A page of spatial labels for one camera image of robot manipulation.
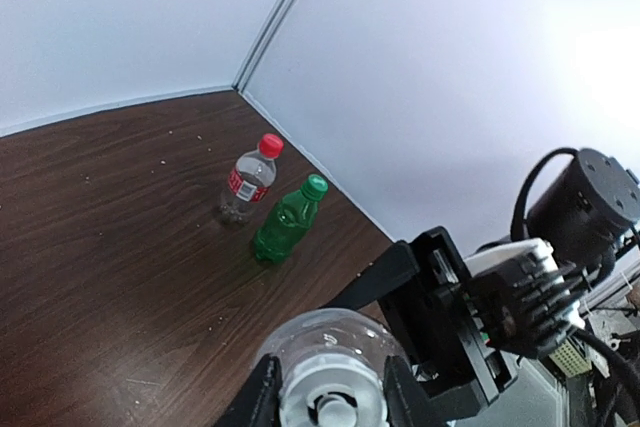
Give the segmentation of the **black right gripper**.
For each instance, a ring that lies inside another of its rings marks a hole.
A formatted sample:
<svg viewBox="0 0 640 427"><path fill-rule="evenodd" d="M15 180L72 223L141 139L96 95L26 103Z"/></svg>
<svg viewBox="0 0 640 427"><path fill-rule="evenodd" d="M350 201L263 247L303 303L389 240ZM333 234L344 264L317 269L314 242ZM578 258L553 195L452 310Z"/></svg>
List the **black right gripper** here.
<svg viewBox="0 0 640 427"><path fill-rule="evenodd" d="M420 386L403 358L386 358L390 426L446 427L444 420L475 417L517 380L515 360L482 337L465 299L468 278L448 231L436 227L391 245L322 306L357 311L378 302L410 363L430 377Z"/></svg>

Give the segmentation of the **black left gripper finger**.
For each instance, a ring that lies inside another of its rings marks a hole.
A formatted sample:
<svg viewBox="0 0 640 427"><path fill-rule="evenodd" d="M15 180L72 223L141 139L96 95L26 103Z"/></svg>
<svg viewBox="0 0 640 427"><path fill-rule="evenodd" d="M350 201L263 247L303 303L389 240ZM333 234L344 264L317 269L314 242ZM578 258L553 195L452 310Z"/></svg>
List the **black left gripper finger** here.
<svg viewBox="0 0 640 427"><path fill-rule="evenodd" d="M215 427L275 427L280 426L279 391L282 368L277 356L260 358Z"/></svg>

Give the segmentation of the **white flip bottle cap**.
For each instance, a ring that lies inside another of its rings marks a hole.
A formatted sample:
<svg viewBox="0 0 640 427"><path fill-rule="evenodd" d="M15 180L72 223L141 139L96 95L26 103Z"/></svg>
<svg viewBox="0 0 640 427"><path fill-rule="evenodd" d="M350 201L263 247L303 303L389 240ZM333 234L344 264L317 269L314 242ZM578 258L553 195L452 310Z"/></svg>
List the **white flip bottle cap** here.
<svg viewBox="0 0 640 427"><path fill-rule="evenodd" d="M383 427L388 408L378 374L346 354L311 356L283 378L282 426Z"/></svg>

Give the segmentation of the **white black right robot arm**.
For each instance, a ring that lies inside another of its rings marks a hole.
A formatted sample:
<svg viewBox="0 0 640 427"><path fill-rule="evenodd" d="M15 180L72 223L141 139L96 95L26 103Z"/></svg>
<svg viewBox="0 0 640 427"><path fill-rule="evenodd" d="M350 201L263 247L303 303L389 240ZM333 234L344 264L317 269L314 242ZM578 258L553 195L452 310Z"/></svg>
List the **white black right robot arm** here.
<svg viewBox="0 0 640 427"><path fill-rule="evenodd" d="M330 301L377 303L407 354L415 381L402 390L401 371L388 376L392 413L476 416L516 381L518 359L546 358L583 328L581 301L629 250L639 182L597 150L563 154L569 163L534 205L526 177L506 237L466 257L433 228L394 243Z"/></svg>

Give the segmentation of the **clear plastic bottle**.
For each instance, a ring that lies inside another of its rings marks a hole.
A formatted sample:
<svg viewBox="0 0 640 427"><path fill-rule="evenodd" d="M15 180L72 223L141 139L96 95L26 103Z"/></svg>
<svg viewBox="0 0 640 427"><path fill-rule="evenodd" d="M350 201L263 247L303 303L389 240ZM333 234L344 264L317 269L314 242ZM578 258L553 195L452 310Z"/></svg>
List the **clear plastic bottle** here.
<svg viewBox="0 0 640 427"><path fill-rule="evenodd" d="M385 360L404 349L387 328L356 311L318 309L298 315L274 330L263 342L256 358L266 354L279 358L284 376L299 362L325 353L346 354L360 360L384 379Z"/></svg>

